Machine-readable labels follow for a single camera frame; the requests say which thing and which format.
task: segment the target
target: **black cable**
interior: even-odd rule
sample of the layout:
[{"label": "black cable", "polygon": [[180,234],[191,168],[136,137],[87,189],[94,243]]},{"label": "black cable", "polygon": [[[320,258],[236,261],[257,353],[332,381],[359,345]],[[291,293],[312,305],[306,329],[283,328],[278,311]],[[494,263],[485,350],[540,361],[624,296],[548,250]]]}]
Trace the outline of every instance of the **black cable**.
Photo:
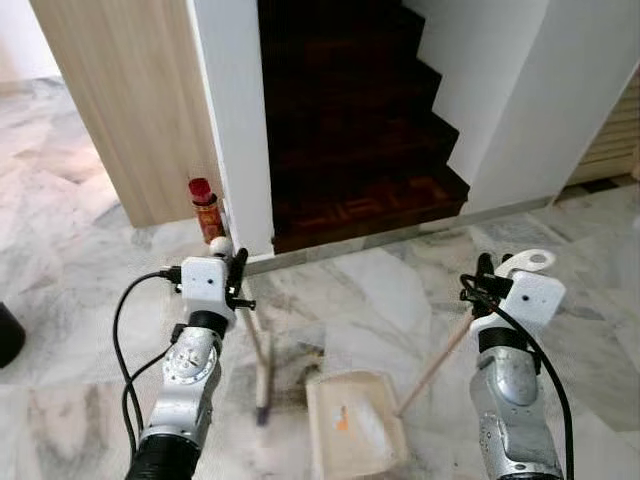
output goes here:
[{"label": "black cable", "polygon": [[527,339],[527,342],[533,350],[540,356],[542,360],[542,364],[545,369],[549,373],[549,377],[551,377],[551,381],[553,382],[553,386],[556,389],[558,394],[558,399],[560,400],[560,406],[562,407],[562,418],[564,421],[564,449],[565,449],[565,468],[567,474],[567,480],[574,480],[574,458],[573,458],[573,421],[571,418],[571,407],[569,405],[569,400],[567,399],[567,394],[562,386],[562,382],[560,381],[560,377],[556,373],[551,360],[544,353],[542,347],[538,344],[538,342],[533,338],[529,332],[527,332],[522,325],[518,323],[511,315],[502,310],[498,305],[490,299],[483,292],[475,288],[472,282],[475,282],[476,278],[473,275],[461,275],[460,281],[464,288],[474,295],[474,299],[482,302],[486,307],[490,308],[491,311],[500,315],[500,317],[506,321],[511,327],[513,327],[518,333],[520,333],[523,337]]},{"label": "black cable", "polygon": [[[127,289],[122,293],[120,297],[120,301],[118,302],[118,306],[116,307],[116,312],[113,317],[113,348],[116,351],[116,357],[118,359],[118,365],[120,365],[120,371],[122,372],[122,376],[124,377],[125,383],[131,382],[131,376],[129,375],[129,370],[127,369],[127,364],[124,361],[124,357],[122,356],[122,350],[120,349],[120,340],[118,339],[118,323],[120,322],[120,312],[122,311],[122,306],[124,305],[125,300],[131,293],[131,290],[134,289],[136,285],[142,283],[149,278],[154,277],[165,277],[166,274],[163,272],[153,272],[147,273],[146,275],[142,275],[135,279]],[[136,423],[138,425],[138,433],[142,430],[142,411],[140,410],[140,402],[138,402],[138,396],[135,391],[131,392],[131,401],[133,403],[133,410],[135,412]],[[124,405],[123,416],[125,417],[125,427],[127,428],[127,435],[129,436],[129,446],[131,447],[132,452],[135,453],[136,449],[136,440],[135,434],[133,431],[133,426],[131,425],[131,419],[129,418],[129,412],[126,408],[126,404]]]},{"label": "black cable", "polygon": [[[150,368],[151,366],[153,366],[155,363],[159,362],[160,360],[162,360],[162,358],[164,358],[164,356],[167,354],[167,352],[169,351],[169,349],[172,347],[172,345],[168,346],[164,352],[160,353],[159,355],[157,355],[156,357],[152,358],[151,360],[149,360],[147,363],[145,363],[143,366],[141,366],[138,370],[135,371],[135,373],[133,375],[131,375],[131,379],[127,382],[127,384],[124,386],[124,388],[122,389],[122,416],[124,417],[124,422],[125,425],[128,424],[129,426],[131,426],[131,418],[129,418],[129,408],[127,405],[127,394],[130,394],[133,398],[134,395],[136,395],[136,388],[133,386],[133,382],[136,380],[136,378],[138,378],[145,370],[147,370],[148,368]],[[129,431],[129,429],[127,429],[127,434],[129,434],[129,447],[130,447],[130,451],[131,451],[131,458],[129,459],[129,464],[133,464],[133,458],[136,454],[136,437],[135,435],[133,435],[133,427],[131,428],[131,431]]]}]

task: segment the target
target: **dustpan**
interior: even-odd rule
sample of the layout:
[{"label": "dustpan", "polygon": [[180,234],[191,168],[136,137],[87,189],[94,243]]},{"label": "dustpan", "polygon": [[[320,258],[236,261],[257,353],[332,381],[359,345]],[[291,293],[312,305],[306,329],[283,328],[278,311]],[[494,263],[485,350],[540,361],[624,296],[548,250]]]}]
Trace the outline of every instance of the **dustpan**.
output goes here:
[{"label": "dustpan", "polygon": [[307,382],[316,472],[327,480],[384,472],[408,457],[389,376],[352,371]]}]

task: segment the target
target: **red bottle cap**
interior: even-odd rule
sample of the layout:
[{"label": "red bottle cap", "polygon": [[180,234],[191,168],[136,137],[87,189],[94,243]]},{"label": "red bottle cap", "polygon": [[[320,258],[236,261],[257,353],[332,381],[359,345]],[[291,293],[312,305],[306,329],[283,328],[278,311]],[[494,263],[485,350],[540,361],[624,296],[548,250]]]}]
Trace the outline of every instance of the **red bottle cap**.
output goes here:
[{"label": "red bottle cap", "polygon": [[208,203],[211,200],[211,187],[206,178],[194,178],[189,182],[189,191],[194,202]]}]

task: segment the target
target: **dark wooden steps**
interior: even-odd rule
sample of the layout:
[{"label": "dark wooden steps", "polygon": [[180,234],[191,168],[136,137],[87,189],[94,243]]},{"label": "dark wooden steps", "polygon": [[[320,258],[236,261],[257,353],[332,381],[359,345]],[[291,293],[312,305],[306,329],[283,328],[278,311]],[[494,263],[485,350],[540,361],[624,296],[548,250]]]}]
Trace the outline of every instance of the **dark wooden steps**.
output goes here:
[{"label": "dark wooden steps", "polygon": [[400,0],[258,7],[276,253],[457,215],[424,20]]}]

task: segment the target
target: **wooden stair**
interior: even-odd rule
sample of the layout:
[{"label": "wooden stair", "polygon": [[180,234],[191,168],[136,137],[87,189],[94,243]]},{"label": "wooden stair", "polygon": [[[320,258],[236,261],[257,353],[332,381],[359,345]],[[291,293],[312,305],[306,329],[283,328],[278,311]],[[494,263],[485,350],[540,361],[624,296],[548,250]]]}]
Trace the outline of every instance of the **wooden stair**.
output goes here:
[{"label": "wooden stair", "polygon": [[458,131],[396,0],[259,0],[276,253],[455,216]]}]

